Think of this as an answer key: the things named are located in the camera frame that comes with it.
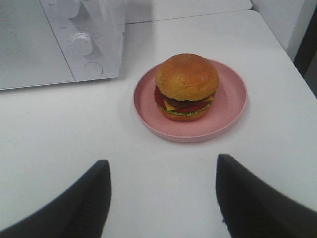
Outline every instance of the white knob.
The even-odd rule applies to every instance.
[[[94,42],[87,33],[78,33],[73,37],[71,48],[81,56],[87,56],[94,50]]]
[[[60,15],[73,18],[78,15],[81,2],[80,0],[56,0],[56,7]]]

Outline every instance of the yellow cheese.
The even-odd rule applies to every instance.
[[[166,106],[166,110],[168,111],[172,111],[172,110],[175,110],[175,109],[178,109],[176,107],[173,107],[171,104],[169,104],[167,101],[164,100],[164,104]]]
[[[205,100],[203,100],[202,103],[208,102],[208,101],[212,101],[212,100],[213,100],[213,96],[210,95],[210,96],[207,97]],[[165,99],[163,99],[163,101],[164,101],[164,104],[165,104],[165,106],[166,106],[166,110],[167,110],[167,111],[172,111],[172,110],[178,109],[178,108],[176,108],[176,107],[173,107],[171,104],[169,104]]]
[[[212,101],[213,100],[213,96],[210,95],[209,97],[207,97],[205,100],[203,100],[202,102],[208,102],[208,101]]]

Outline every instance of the white table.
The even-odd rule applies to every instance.
[[[248,88],[235,126],[203,143],[155,136],[132,105],[140,77],[183,52],[227,64]],[[0,230],[99,159],[110,161],[113,192],[103,237],[229,238],[214,188],[219,153],[317,210],[317,101],[257,12],[128,25],[122,67],[118,79],[1,92]]]
[[[125,0],[126,22],[138,23],[252,8],[250,0]]]

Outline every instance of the sesame-free bun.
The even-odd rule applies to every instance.
[[[194,121],[194,120],[198,120],[198,119],[202,118],[207,113],[207,111],[209,110],[209,108],[206,108],[206,109],[198,112],[197,114],[194,114],[194,115],[191,115],[191,116],[182,116],[182,115],[175,115],[175,114],[172,114],[172,113],[167,113],[159,105],[157,105],[157,107],[160,110],[160,112],[163,114],[164,117],[166,117],[167,119],[176,120],[176,121]]]
[[[180,54],[159,66],[156,84],[169,98],[198,101],[217,90],[219,75],[210,60],[195,54]]]

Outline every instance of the burger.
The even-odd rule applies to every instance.
[[[166,118],[193,121],[207,113],[218,86],[219,75],[210,60],[180,54],[159,66],[154,98]]]

